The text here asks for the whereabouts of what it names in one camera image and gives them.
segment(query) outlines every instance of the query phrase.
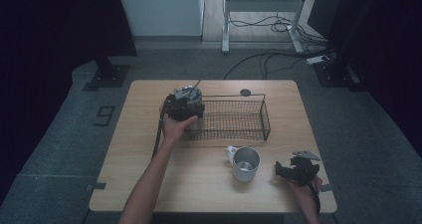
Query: mug handle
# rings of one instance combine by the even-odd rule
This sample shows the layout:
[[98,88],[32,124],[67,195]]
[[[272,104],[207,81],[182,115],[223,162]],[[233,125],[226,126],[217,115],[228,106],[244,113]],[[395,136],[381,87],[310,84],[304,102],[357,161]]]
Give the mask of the mug handle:
[[228,147],[226,148],[226,155],[227,155],[227,158],[229,158],[229,160],[230,160],[230,162],[231,162],[232,164],[233,164],[233,157],[234,157],[234,155],[235,155],[236,151],[237,151],[237,148],[236,148],[236,147],[234,147],[234,146],[228,146]]

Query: cable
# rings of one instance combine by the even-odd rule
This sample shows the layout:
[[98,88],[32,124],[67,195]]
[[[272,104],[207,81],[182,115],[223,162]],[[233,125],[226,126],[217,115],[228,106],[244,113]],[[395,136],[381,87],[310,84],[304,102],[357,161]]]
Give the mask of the cable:
[[316,202],[316,215],[319,215],[319,212],[320,212],[320,201],[319,201],[319,196],[317,195],[317,191],[314,189],[313,185],[307,179],[307,176],[303,172],[302,172],[302,174],[304,175],[304,178],[307,180],[308,187],[310,188],[311,193],[314,196],[314,201]]
[[337,218],[335,217],[334,213],[331,213],[331,217],[332,217],[332,219],[334,220],[335,224],[338,224],[338,220],[337,220]]
[[169,102],[169,100],[168,100],[168,98],[166,98],[163,105],[162,105],[161,113],[159,115],[157,136],[155,138],[155,145],[154,145],[154,150],[152,151],[151,160],[152,160],[152,158],[154,158],[155,154],[158,151],[159,141],[161,139],[162,123],[163,123],[163,120],[164,120],[165,112],[167,110],[168,102]]
[[[225,9],[224,9],[224,0],[223,0],[223,7],[222,8],[223,8],[223,15],[225,17],[226,14],[225,14]],[[234,20],[232,20],[230,13],[228,13],[228,16],[229,16],[230,23],[233,24],[233,26],[235,26],[235,27],[248,27],[248,26],[268,27],[269,26],[269,27],[271,27],[271,30],[273,32],[277,32],[277,33],[288,32],[289,31],[288,26],[292,25],[292,20],[279,16],[279,13],[280,12],[278,12],[276,14],[276,16],[270,16],[270,17],[264,18],[264,19],[262,19],[258,22],[253,22],[253,23],[248,23],[248,22],[238,21],[238,20],[234,21]],[[269,19],[272,19],[272,18],[275,18],[277,20],[274,23],[261,24],[261,23],[263,23],[263,22],[265,22]],[[327,46],[327,40],[324,37],[309,34],[305,30],[305,28],[310,29],[310,28],[302,26],[300,24],[297,25],[297,31],[298,31],[302,40],[304,40],[306,42],[310,42],[310,43],[315,43],[315,44]]]
[[84,216],[84,219],[82,220],[82,224],[85,224],[85,222],[87,222],[88,216],[90,215],[91,209],[88,208],[87,213]]
[[[321,51],[318,51],[318,52],[314,52],[314,53],[308,53],[308,54],[297,54],[297,53],[287,53],[286,51],[283,51],[283,50],[277,50],[277,49],[273,49],[273,50],[269,50],[269,51],[267,51],[267,52],[265,52],[265,53],[260,53],[260,54],[256,54],[256,55],[252,55],[252,56],[250,56],[250,57],[247,57],[247,58],[245,58],[245,59],[243,59],[242,61],[240,61],[239,63],[237,63],[235,66],[233,66],[227,73],[226,73],[226,75],[223,77],[223,80],[226,80],[227,79],[227,77],[236,69],[236,68],[238,68],[240,65],[242,65],[244,62],[246,62],[246,61],[248,61],[248,60],[250,60],[250,59],[253,59],[253,58],[256,58],[256,57],[261,57],[260,58],[260,70],[261,70],[261,75],[262,75],[262,77],[263,77],[263,79],[265,79],[266,77],[267,77],[267,74],[270,74],[270,73],[273,73],[273,72],[275,72],[276,70],[274,70],[274,71],[270,71],[270,72],[267,72],[267,63],[268,63],[268,61],[269,61],[269,59],[271,59],[272,57],[274,57],[274,56],[289,56],[289,57],[296,57],[296,58],[299,58],[297,61],[295,61],[295,62],[293,62],[292,64],[291,64],[291,67],[290,68],[280,68],[280,69],[278,69],[277,71],[279,71],[279,70],[283,70],[283,69],[291,69],[292,67],[293,67],[293,65],[295,65],[300,59],[304,59],[304,58],[310,58],[310,57],[315,57],[315,56],[321,56],[321,55],[324,55],[324,54],[326,54],[326,53],[330,53],[330,52],[332,52],[333,51],[333,49],[332,48],[326,48],[326,49],[324,49],[324,50],[321,50]],[[262,59],[263,59],[263,56],[269,56],[269,57],[267,57],[266,58],[266,62],[264,63],[264,67],[263,67],[263,65],[262,65]]]

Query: dark floor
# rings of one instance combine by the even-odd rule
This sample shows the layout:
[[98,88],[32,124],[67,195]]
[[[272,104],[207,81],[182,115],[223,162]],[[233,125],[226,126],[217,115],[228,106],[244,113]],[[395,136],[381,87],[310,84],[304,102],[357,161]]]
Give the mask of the dark floor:
[[[83,91],[97,70],[96,64],[77,68],[60,112],[1,206],[0,223],[116,223],[119,213],[89,211],[92,192],[88,187],[100,173],[130,83],[221,80],[238,62],[262,52],[232,49],[223,55],[219,49],[142,47],[139,58],[111,59],[115,65],[130,65],[121,88],[96,92]],[[305,60],[277,57],[271,60],[269,71],[294,62],[291,69],[273,72],[268,79],[298,84],[338,205],[334,214],[321,215],[322,222],[422,223],[422,161],[397,125],[369,93],[322,88]],[[252,59],[227,79],[261,78],[259,59]],[[105,121],[97,117],[101,107],[115,107],[108,126],[94,125]],[[198,221],[192,216],[184,218],[185,223]],[[288,224],[304,223],[299,214],[243,219],[247,222],[242,223],[280,223],[283,219]]]

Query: wire basket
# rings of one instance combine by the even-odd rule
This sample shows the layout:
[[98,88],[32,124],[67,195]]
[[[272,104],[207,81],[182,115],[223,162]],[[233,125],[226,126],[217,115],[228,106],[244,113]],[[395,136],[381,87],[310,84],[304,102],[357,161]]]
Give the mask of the wire basket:
[[202,104],[205,111],[203,118],[198,119],[199,128],[188,129],[182,139],[267,140],[270,134],[265,95],[203,96]]

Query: human hand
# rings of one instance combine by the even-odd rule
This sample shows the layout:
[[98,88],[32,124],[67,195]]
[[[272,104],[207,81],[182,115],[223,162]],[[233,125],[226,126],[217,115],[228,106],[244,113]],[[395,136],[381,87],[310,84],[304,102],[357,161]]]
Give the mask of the human hand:
[[192,116],[184,121],[176,121],[169,117],[167,113],[164,115],[162,132],[164,139],[174,142],[183,135],[184,129],[190,124],[198,120],[198,116]]
[[[298,186],[297,183],[291,180],[286,180],[289,187],[292,189],[292,192],[298,202],[299,207],[301,208],[307,223],[319,223],[317,219],[317,205],[314,200],[314,195],[311,192],[310,188],[306,186]],[[319,194],[320,187],[322,186],[322,179],[318,176],[311,181],[316,193]]]

